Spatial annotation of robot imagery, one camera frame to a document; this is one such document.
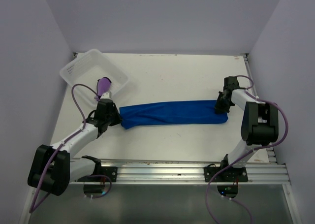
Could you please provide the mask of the blue towel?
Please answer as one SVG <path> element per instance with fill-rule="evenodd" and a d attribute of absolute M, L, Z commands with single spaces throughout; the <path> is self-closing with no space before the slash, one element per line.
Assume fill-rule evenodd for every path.
<path fill-rule="evenodd" d="M 120 107 L 125 129 L 136 126 L 224 124 L 227 113 L 215 113 L 214 100 L 166 101 Z"/>

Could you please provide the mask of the purple towel black trim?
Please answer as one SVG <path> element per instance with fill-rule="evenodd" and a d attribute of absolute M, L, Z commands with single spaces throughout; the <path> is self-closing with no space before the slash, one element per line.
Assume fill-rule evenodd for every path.
<path fill-rule="evenodd" d="M 96 101 L 99 101 L 100 97 L 110 90 L 112 81 L 108 77 L 103 77 L 98 79 L 96 85 L 96 96 L 94 97 Z"/>

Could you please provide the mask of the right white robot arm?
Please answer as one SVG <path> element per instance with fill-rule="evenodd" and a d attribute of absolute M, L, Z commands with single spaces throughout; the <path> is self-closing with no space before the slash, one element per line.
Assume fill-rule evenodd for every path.
<path fill-rule="evenodd" d="M 241 140 L 220 163 L 219 175 L 225 181 L 232 180 L 237 175 L 236 168 L 244 168 L 257 149 L 276 142 L 279 136 L 278 109 L 249 94 L 236 76 L 229 76 L 224 78 L 215 113 L 229 113 L 235 105 L 243 110 Z"/>

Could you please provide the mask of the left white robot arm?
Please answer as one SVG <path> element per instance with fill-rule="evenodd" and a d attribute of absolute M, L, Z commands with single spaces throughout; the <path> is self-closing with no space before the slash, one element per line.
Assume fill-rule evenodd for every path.
<path fill-rule="evenodd" d="M 86 145 L 98 139 L 108 127 L 118 125 L 122 118 L 111 99 L 101 99 L 94 114 L 88 116 L 69 139 L 51 146 L 37 148 L 28 175 L 28 185 L 53 195 L 61 195 L 70 182 L 88 177 L 91 181 L 101 178 L 102 168 L 99 159 L 83 156 L 75 162 L 71 159 Z"/>

